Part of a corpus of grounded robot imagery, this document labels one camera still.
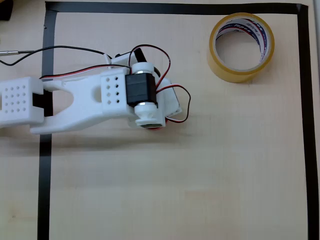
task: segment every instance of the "black tape line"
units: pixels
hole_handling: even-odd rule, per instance
[[[47,10],[44,18],[43,47],[55,45],[57,12]],[[54,50],[42,52],[42,75],[54,73]],[[44,116],[53,115],[52,92],[44,91],[41,98],[35,98],[35,105],[44,107]],[[52,135],[40,135],[39,144],[39,183],[38,183],[38,221],[37,239],[49,240],[50,229],[50,191],[51,191],[51,153]]]
[[[309,240],[319,240],[319,189],[307,6],[301,6],[297,22],[308,236]]]
[[[293,3],[182,4],[48,1],[46,2],[46,8],[59,13],[229,15],[246,12],[256,14],[298,14],[297,4]]]
[[[308,6],[296,3],[246,4],[179,4],[125,2],[46,2],[43,46],[54,45],[57,13],[120,13],[174,15],[229,15],[238,12],[251,14],[295,14],[298,21],[302,126],[305,157],[308,239],[319,240],[319,190],[312,75],[309,42]],[[42,55],[42,75],[53,74],[54,50]],[[47,116],[52,115],[52,94],[45,93]],[[40,136],[38,239],[49,239],[50,176],[52,136]]]

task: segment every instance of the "red wire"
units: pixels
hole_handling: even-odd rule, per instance
[[[189,91],[184,86],[181,86],[179,84],[171,84],[171,85],[168,85],[168,86],[164,86],[164,87],[160,88],[159,90],[157,90],[156,93],[160,93],[161,91],[166,90],[166,89],[170,89],[170,88],[182,88],[189,95],[189,102],[188,102],[188,108],[187,108],[185,119],[177,120],[177,119],[171,119],[171,118],[166,117],[166,119],[168,119],[170,122],[173,122],[173,123],[176,123],[176,124],[181,124],[181,123],[185,122],[189,117],[191,95],[190,95]]]
[[[159,126],[159,127],[150,127],[148,128],[148,130],[151,130],[151,131],[157,131],[159,129],[163,129],[164,127],[163,126]]]
[[[154,45],[150,45],[150,44],[141,44],[141,45],[135,46],[135,47],[131,50],[131,52],[130,52],[130,54],[129,54],[129,61],[128,61],[128,66],[129,66],[129,67],[131,67],[131,66],[130,66],[130,62],[131,62],[131,55],[132,55],[132,53],[133,53],[136,49],[141,48],[141,47],[149,47],[149,48],[158,49],[158,50],[160,50],[161,52],[163,52],[163,53],[167,56],[167,58],[168,58],[168,60],[169,60],[169,65],[168,65],[167,70],[166,70],[166,71],[164,72],[164,74],[159,78],[158,83],[155,85],[155,89],[157,89],[157,88],[159,87],[159,85],[161,84],[162,80],[165,78],[165,76],[166,76],[167,73],[169,72],[169,69],[170,69],[170,66],[171,66],[171,59],[170,59],[168,53],[166,53],[166,52],[165,52],[163,49],[161,49],[160,47],[157,47],[157,46],[154,46]]]
[[[126,68],[128,68],[128,66],[119,65],[119,64],[101,64],[101,65],[90,66],[90,67],[86,67],[84,69],[80,69],[80,70],[72,71],[72,72],[67,72],[67,73],[62,73],[62,74],[44,75],[44,76],[40,77],[40,79],[66,77],[66,76],[71,76],[71,75],[74,75],[74,74],[79,74],[79,73],[82,73],[82,72],[85,72],[85,71],[89,71],[89,70],[92,70],[92,69],[103,68],[103,67],[126,67]]]

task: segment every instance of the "roll of tape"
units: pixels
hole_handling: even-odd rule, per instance
[[[258,43],[261,52],[258,65],[240,70],[228,67],[220,59],[216,49],[216,40],[223,34],[233,31],[247,33]],[[256,15],[239,12],[224,17],[214,26],[210,35],[207,58],[211,70],[219,78],[231,83],[242,83],[252,79],[270,62],[274,50],[275,37],[268,24]]]

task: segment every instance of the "light wood surface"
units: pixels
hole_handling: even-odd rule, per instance
[[[316,49],[312,1],[304,4],[310,4],[310,48]],[[11,21],[0,23],[0,49],[41,48],[44,14],[44,2],[18,1]],[[217,78],[206,60],[209,35],[223,15],[57,14],[56,45],[111,56],[141,43],[165,49],[172,60],[168,78],[184,85],[192,102],[186,123],[159,131],[110,120],[54,134],[51,240],[307,239],[297,16],[258,16],[273,30],[275,54],[254,81],[233,84]],[[161,72],[166,69],[160,53],[143,51]],[[239,53],[239,60],[250,57]],[[55,73],[101,63],[91,53],[54,52]],[[311,67],[318,148],[317,51],[311,50]],[[14,67],[0,65],[0,73],[0,80],[40,76],[41,55]],[[177,94],[185,107],[187,96]],[[72,98],[57,92],[53,101],[56,113]],[[1,239],[37,238],[39,137],[28,131],[0,129]]]

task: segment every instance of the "tape roll label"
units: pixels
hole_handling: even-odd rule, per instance
[[[236,18],[227,21],[218,31],[215,40],[229,32],[247,33],[257,42],[260,48],[260,63],[269,50],[268,37],[265,29],[258,22],[248,18]]]

